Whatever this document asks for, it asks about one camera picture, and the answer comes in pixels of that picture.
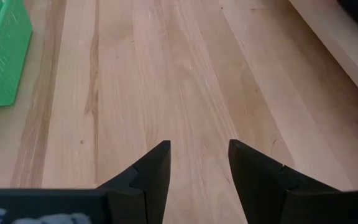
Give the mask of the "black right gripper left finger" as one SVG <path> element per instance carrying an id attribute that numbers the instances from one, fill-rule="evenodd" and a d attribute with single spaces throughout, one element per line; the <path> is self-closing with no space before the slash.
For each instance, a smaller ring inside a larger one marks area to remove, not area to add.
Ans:
<path id="1" fill-rule="evenodd" d="M 164 140 L 95 189 L 0 189 L 0 224 L 162 224 L 170 168 Z"/>

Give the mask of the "light wooden shelf board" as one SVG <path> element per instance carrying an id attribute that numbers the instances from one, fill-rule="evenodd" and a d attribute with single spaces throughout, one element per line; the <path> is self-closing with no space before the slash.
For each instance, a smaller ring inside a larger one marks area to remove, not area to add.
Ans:
<path id="1" fill-rule="evenodd" d="M 358 87 L 358 25 L 337 0 L 289 0 Z"/>

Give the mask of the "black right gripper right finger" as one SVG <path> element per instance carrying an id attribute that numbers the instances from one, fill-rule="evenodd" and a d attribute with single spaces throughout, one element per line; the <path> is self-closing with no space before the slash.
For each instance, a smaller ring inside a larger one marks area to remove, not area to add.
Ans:
<path id="1" fill-rule="evenodd" d="M 236 139 L 228 158 L 248 224 L 358 224 L 358 190 L 335 189 Z"/>

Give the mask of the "green slotted plastic basket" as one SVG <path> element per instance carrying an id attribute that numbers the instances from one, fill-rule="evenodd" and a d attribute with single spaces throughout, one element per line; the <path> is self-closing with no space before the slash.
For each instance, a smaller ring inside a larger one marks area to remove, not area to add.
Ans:
<path id="1" fill-rule="evenodd" d="M 0 0 L 0 106 L 16 98 L 31 35 L 24 0 Z"/>

